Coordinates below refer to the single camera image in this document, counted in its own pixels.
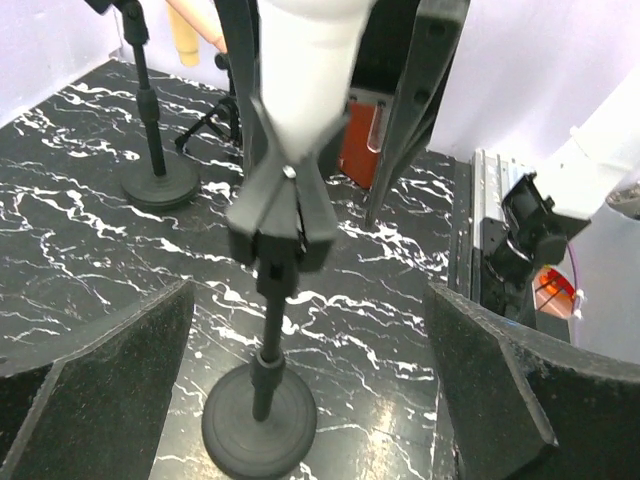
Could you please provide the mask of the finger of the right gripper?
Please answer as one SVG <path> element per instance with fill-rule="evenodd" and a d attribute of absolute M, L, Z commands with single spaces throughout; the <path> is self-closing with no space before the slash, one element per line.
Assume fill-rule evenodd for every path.
<path fill-rule="evenodd" d="M 253 168 L 252 141 L 255 111 L 251 103 L 256 78 L 256 56 L 259 51 L 259 16 L 255 1 L 215 0 L 227 46 L 231 75 L 242 126 L 244 177 Z"/>

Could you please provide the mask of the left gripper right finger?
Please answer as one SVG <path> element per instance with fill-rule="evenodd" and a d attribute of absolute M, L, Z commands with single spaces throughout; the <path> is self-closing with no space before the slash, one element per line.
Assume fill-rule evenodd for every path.
<path fill-rule="evenodd" d="M 639 367 L 439 284 L 425 327 L 467 479 L 636 479 Z"/>

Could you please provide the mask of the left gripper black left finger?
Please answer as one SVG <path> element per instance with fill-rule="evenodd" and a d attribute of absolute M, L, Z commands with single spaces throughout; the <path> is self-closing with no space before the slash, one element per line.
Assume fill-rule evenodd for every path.
<path fill-rule="evenodd" d="M 2 354 L 2 478 L 148 478 L 193 310 L 192 282 L 177 281 Z"/>

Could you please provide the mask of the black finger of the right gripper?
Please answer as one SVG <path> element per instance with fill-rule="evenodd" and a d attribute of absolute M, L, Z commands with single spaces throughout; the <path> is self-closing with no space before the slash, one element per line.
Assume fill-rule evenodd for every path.
<path fill-rule="evenodd" d="M 469 7 L 467 1 L 378 1 L 371 11 L 351 91 L 390 95 L 393 104 L 367 190 L 366 226 L 431 140 Z"/>

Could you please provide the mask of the pink microphone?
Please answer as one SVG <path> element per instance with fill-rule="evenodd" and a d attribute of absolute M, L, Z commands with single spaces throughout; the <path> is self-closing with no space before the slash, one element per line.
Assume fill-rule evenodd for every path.
<path fill-rule="evenodd" d="M 218 11 L 208 0 L 167 0 L 167 3 L 208 43 L 221 53 L 228 48 Z"/>

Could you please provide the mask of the white microphone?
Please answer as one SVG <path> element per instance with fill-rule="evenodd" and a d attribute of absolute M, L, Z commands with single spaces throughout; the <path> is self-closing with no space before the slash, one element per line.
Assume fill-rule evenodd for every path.
<path fill-rule="evenodd" d="M 261 98 L 297 162 L 344 111 L 368 0 L 259 1 Z"/>

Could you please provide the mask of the black tripod shock-mount stand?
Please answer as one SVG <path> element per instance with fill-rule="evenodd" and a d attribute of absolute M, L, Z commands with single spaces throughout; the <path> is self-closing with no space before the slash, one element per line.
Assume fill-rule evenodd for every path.
<path fill-rule="evenodd" d="M 201 116 L 186 132 L 174 140 L 176 150 L 179 152 L 187 152 L 187 142 L 204 126 L 207 126 L 224 142 L 231 143 L 234 147 L 242 146 L 240 112 L 229 56 L 225 53 L 217 53 L 214 62 L 219 70 L 226 72 L 229 81 L 229 92 L 218 100 L 214 106 L 206 114 Z"/>

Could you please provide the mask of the black round-base mic stand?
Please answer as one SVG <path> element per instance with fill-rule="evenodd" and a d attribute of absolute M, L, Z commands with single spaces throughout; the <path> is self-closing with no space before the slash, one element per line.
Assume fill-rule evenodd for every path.
<path fill-rule="evenodd" d="M 196 166 L 183 158 L 169 159 L 159 129 L 160 108 L 148 74 L 144 46 L 149 40 L 142 5 L 135 0 L 85 0 L 93 11 L 103 15 L 114 7 L 122 17 L 124 38 L 132 47 L 138 78 L 136 103 L 144 125 L 149 163 L 131 163 L 122 169 L 121 188 L 127 200 L 146 212 L 164 212 L 188 203 L 199 191 Z"/>

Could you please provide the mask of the yellow microphone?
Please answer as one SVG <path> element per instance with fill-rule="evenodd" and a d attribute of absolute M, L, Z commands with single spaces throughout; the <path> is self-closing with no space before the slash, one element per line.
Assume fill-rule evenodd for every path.
<path fill-rule="evenodd" d="M 174 7 L 168 4 L 167 9 L 174 45 L 181 63 L 186 67 L 197 66 L 200 63 L 198 34 Z"/>

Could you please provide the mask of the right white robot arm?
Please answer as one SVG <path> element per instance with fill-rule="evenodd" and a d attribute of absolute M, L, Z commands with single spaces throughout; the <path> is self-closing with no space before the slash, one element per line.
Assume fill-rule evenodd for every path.
<path fill-rule="evenodd" d="M 292 294 L 300 272 L 322 268 L 336 238 L 322 168 L 342 148 L 353 70 L 374 7 L 371 1 L 261 1 L 250 16 L 259 34 L 249 58 L 254 83 L 242 103 L 253 113 L 251 168 L 227 222 L 234 258 L 265 267 L 274 279 L 273 304 Z M 407 167 L 411 149 L 427 143 L 468 8 L 465 1 L 418 6 L 372 207 Z M 628 165 L 577 140 L 563 152 L 564 161 L 526 174 L 503 199 L 507 231 L 489 261 L 498 284 L 525 281 L 560 261 L 567 241 L 589 224 Z"/>

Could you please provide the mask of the brown box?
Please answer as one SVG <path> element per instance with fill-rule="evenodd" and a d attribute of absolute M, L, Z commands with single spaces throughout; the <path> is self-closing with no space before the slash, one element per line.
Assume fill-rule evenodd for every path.
<path fill-rule="evenodd" d="M 349 96 L 350 120 L 339 168 L 366 190 L 373 184 L 392 104 L 392 96 L 363 89 L 353 89 Z"/>

